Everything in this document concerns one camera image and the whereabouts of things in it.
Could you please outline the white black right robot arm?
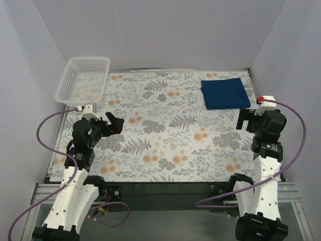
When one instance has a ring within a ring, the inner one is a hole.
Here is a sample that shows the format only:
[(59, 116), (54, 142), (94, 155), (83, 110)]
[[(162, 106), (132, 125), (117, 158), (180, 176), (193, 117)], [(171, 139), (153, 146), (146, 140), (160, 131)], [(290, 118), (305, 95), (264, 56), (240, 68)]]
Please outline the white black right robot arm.
[(283, 160), (283, 147), (278, 141), (286, 125), (280, 110), (256, 114), (253, 109), (241, 109), (236, 128), (247, 121), (247, 132), (253, 133), (255, 177), (235, 173), (229, 179), (227, 194), (237, 200), (236, 240), (284, 240), (288, 226), (281, 221), (278, 207), (278, 177)]

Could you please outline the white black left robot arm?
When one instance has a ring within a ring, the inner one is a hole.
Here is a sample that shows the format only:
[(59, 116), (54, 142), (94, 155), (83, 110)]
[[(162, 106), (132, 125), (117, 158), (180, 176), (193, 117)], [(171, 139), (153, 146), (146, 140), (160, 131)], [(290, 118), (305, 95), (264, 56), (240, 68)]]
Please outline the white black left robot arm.
[(124, 120), (107, 112), (102, 118), (85, 118), (73, 124), (72, 140), (66, 148), (65, 169), (60, 191), (41, 227), (35, 227), (33, 240), (79, 240), (81, 225), (95, 200), (106, 197), (101, 176), (90, 176), (94, 147), (105, 137), (122, 132)]

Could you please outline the blue printed t-shirt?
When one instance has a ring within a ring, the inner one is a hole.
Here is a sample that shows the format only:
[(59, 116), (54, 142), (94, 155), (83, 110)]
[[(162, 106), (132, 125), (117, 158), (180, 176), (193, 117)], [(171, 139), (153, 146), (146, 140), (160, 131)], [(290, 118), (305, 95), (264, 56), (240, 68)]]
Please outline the blue printed t-shirt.
[(240, 109), (251, 106), (240, 78), (202, 80), (201, 91), (207, 110)]

